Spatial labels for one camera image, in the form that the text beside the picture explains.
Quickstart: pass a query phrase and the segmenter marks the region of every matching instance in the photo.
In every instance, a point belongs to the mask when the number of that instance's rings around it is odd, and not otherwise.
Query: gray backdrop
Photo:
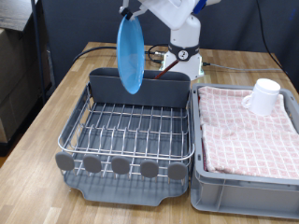
[[[116,43],[121,0],[42,0],[55,82],[64,78],[89,41]],[[265,38],[299,90],[299,1],[260,0]],[[140,3],[131,0],[130,8]],[[222,0],[198,16],[202,49],[264,52],[255,0]],[[149,11],[140,16],[145,44],[168,43],[170,31]]]

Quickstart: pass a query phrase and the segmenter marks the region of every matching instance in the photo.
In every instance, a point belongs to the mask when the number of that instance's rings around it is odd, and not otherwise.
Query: gray plastic tray
[[[179,73],[152,80],[158,73],[145,71],[131,95],[117,69],[91,72],[56,155],[64,182],[85,199],[157,206],[187,190],[190,80]]]
[[[195,146],[192,172],[191,202],[198,210],[243,215],[299,218],[299,180],[215,174],[204,170],[202,132],[200,130],[198,89],[211,86],[233,90],[252,90],[248,86],[194,84],[192,86],[192,118]],[[281,90],[286,111],[299,131],[299,106],[292,93]]]

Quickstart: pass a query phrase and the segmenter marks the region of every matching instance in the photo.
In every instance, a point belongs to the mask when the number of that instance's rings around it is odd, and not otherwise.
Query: pink towel
[[[209,172],[299,179],[299,135],[280,95],[271,116],[243,108],[251,91],[199,89]]]

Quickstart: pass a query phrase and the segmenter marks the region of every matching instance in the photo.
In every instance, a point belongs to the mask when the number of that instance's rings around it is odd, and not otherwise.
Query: gray plastic bin
[[[194,169],[191,202],[202,211],[243,215],[299,218],[299,180],[266,178],[247,175],[227,175],[206,172],[202,155],[198,89],[211,86],[233,90],[252,90],[253,87],[213,84],[192,86],[192,118]],[[281,90],[286,111],[299,131],[299,106],[290,91]]]

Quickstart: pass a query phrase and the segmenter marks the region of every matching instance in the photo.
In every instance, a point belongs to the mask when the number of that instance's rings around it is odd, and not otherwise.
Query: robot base
[[[163,65],[160,70],[164,70],[176,59],[176,56],[168,51],[164,55]],[[205,75],[205,72],[202,69],[202,65],[202,56],[198,53],[193,55],[187,62],[179,62],[176,66],[170,69],[170,71],[184,73],[188,77],[190,77],[190,80],[195,80]]]

